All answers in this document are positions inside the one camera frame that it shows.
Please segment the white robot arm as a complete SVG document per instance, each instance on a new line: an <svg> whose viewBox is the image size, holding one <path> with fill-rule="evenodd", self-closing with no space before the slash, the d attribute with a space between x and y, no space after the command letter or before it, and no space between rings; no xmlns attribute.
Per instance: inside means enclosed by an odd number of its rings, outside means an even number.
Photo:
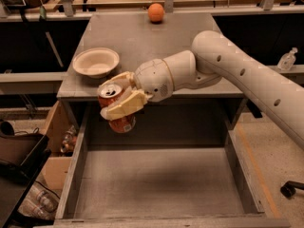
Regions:
<svg viewBox="0 0 304 228"><path fill-rule="evenodd" d="M224 35L205 30L189 50L141 64L133 72L121 73L101 88L121 95L101 110L113 121L141 110L149 102L160 102L183 88L212 86L222 78L241 90L295 143L304 147L304 88L251 58Z"/></svg>

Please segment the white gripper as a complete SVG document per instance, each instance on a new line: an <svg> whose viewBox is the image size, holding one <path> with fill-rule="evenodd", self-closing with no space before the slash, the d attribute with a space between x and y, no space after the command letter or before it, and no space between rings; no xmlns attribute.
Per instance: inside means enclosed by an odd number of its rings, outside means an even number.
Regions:
<svg viewBox="0 0 304 228"><path fill-rule="evenodd" d="M118 100L110 106L104 107L100 114L108 120L114 121L129 116L141 110L149 102L160 102L172 96L174 84L167 63L161 59L154 59L141 64L134 73L126 71L105 81L103 86L117 84L123 89L137 86L124 100Z"/></svg>

